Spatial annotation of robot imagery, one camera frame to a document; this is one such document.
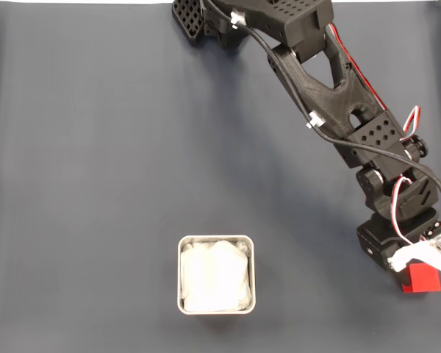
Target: gray surface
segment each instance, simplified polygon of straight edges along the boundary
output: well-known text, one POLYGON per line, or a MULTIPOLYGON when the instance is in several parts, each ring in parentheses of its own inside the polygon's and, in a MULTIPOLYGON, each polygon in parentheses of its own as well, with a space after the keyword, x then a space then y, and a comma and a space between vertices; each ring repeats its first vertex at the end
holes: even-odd
MULTIPOLYGON (((441 7, 335 12, 441 176, 441 7)), ((0 4, 0 353, 441 353, 441 293, 366 258, 369 215, 254 43, 192 49, 168 5, 0 4), (254 240, 257 308, 183 316, 176 244, 218 233, 254 240)))

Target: white cloth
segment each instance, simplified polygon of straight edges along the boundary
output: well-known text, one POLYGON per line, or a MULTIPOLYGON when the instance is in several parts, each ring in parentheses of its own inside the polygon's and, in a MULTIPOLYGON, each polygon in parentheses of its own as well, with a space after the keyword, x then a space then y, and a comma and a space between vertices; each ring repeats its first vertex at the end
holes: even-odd
POLYGON ((238 311, 251 300, 248 247, 221 240, 187 244, 181 255, 182 298, 190 312, 238 311))

